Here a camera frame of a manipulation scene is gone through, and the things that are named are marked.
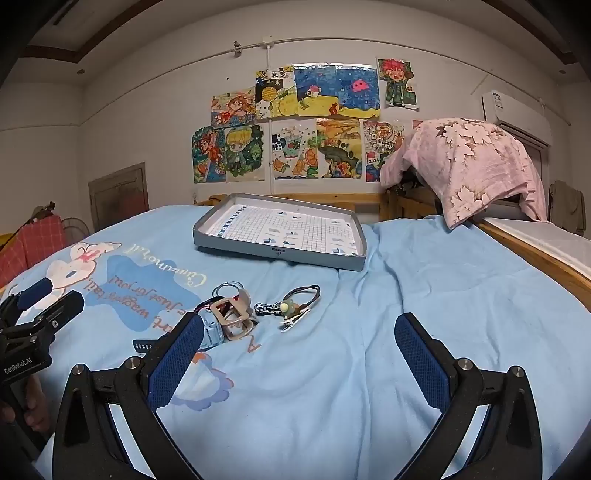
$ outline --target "red checkered fabric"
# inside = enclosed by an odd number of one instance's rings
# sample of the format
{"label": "red checkered fabric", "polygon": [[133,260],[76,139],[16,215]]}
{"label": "red checkered fabric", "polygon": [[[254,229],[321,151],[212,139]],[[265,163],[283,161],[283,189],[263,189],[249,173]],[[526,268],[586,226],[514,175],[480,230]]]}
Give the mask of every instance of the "red checkered fabric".
{"label": "red checkered fabric", "polygon": [[25,248],[17,235],[0,252],[0,287],[10,283],[27,268]]}
{"label": "red checkered fabric", "polygon": [[67,246],[66,234],[57,215],[25,225],[17,236],[21,237],[28,268]]}

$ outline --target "paper with grid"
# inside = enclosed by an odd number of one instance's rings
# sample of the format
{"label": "paper with grid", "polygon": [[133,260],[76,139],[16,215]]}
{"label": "paper with grid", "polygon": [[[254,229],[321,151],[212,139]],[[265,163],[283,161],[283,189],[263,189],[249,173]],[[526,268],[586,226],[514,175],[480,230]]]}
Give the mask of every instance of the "paper with grid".
{"label": "paper with grid", "polygon": [[232,205],[208,230],[231,240],[336,255],[358,255],[349,222],[252,205]]}

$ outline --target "white wall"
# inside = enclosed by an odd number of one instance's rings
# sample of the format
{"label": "white wall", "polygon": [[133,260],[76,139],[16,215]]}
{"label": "white wall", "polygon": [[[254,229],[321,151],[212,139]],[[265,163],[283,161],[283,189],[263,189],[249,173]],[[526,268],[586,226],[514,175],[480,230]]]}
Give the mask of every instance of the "white wall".
{"label": "white wall", "polygon": [[586,201],[587,231],[585,237],[591,238],[591,83],[573,83],[560,88],[564,110],[569,116],[570,154],[572,162],[572,182],[574,188],[583,192]]}
{"label": "white wall", "polygon": [[0,89],[0,233],[15,231],[37,205],[80,216],[77,178],[82,91],[46,83]]}
{"label": "white wall", "polygon": [[[306,21],[298,20],[298,12]],[[214,193],[268,193],[267,182],[193,184],[191,135],[210,123],[213,95],[254,83],[254,71],[266,66],[256,47],[241,57],[215,55],[232,47],[296,37],[363,37],[405,44],[352,40],[284,43],[270,51],[271,67],[331,61],[375,64],[376,56],[411,60],[421,109],[382,109],[382,119],[402,121],[442,116],[483,118],[480,96],[497,89],[541,112],[540,104],[509,83],[562,110],[556,84],[517,53],[464,25],[412,8],[384,2],[287,1],[234,10],[179,29],[123,59],[85,90],[80,137],[80,188],[100,176],[144,161],[150,206],[191,203]],[[452,56],[452,60],[423,50]],[[553,131],[551,181],[570,181],[567,125],[546,110]],[[327,179],[275,182],[275,192],[375,191],[362,180]],[[87,204],[87,195],[81,196]]]}

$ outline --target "pink blanket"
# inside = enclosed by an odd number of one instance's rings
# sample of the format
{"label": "pink blanket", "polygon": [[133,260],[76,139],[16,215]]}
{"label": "pink blanket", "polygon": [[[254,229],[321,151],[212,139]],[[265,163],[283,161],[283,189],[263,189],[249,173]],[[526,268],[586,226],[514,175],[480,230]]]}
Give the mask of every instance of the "pink blanket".
{"label": "pink blanket", "polygon": [[496,125],[465,118],[423,122],[382,166],[382,187],[396,185],[410,166],[441,200],[449,228],[516,194],[527,216],[546,220],[537,170],[523,144]]}

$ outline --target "white air conditioner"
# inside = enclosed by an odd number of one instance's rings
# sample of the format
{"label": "white air conditioner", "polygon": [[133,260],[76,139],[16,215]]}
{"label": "white air conditioner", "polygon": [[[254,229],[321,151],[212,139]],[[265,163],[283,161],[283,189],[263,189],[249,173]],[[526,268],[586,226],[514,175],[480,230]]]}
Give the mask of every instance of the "white air conditioner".
{"label": "white air conditioner", "polygon": [[504,93],[493,90],[482,95],[485,120],[503,130],[525,135],[541,148],[552,145],[550,124],[543,115]]}

